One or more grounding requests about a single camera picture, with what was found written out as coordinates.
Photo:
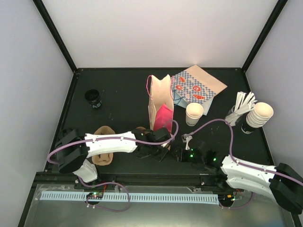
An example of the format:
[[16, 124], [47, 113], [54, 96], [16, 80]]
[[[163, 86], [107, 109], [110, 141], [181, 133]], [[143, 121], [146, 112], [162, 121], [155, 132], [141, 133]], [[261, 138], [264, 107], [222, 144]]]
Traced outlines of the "cream pink Cakes paper bag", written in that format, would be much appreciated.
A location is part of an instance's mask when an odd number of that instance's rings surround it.
[[156, 131], [166, 128], [172, 131], [174, 101], [171, 89], [171, 76], [162, 79], [149, 75], [146, 81], [146, 91], [149, 96], [148, 113], [150, 129]]

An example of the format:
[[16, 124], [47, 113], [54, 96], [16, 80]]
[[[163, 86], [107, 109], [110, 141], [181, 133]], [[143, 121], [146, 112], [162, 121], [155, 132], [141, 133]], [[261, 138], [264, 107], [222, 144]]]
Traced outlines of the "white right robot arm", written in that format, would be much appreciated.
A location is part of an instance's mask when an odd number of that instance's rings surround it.
[[191, 140], [174, 146], [172, 156], [178, 162], [189, 162], [198, 170], [217, 175], [213, 180], [221, 191], [243, 189], [272, 199], [281, 208], [303, 212], [303, 178], [289, 165], [260, 165], [209, 149], [202, 140]]

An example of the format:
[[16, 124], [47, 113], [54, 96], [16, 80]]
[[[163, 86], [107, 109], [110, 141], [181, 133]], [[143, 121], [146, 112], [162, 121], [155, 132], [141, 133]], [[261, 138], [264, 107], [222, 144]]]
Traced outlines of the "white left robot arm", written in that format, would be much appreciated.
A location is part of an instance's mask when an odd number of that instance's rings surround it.
[[101, 185], [96, 165], [89, 158], [117, 152], [151, 155], [162, 159], [168, 152], [166, 146], [173, 140], [171, 133], [163, 127], [156, 131], [134, 129], [121, 134], [80, 136], [79, 130], [67, 134], [56, 147], [55, 162], [61, 174], [80, 177], [91, 189]]

